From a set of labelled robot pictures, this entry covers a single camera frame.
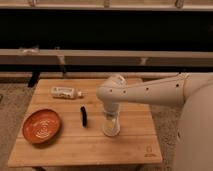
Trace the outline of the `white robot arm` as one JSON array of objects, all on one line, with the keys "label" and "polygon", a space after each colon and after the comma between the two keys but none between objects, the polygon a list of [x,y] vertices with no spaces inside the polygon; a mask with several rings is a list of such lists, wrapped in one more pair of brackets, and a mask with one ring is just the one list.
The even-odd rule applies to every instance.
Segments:
[{"label": "white robot arm", "polygon": [[97,88],[105,116],[122,102],[180,106],[173,171],[213,171],[213,73],[182,73],[128,85],[119,74]]}]

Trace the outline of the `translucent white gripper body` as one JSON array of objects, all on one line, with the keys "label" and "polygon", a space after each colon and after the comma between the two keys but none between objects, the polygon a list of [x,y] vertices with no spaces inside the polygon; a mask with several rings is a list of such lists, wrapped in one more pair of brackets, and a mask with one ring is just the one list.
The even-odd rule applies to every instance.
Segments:
[{"label": "translucent white gripper body", "polygon": [[104,131],[119,131],[120,124],[118,119],[117,113],[106,113],[105,114],[105,121],[103,123],[103,130]]}]

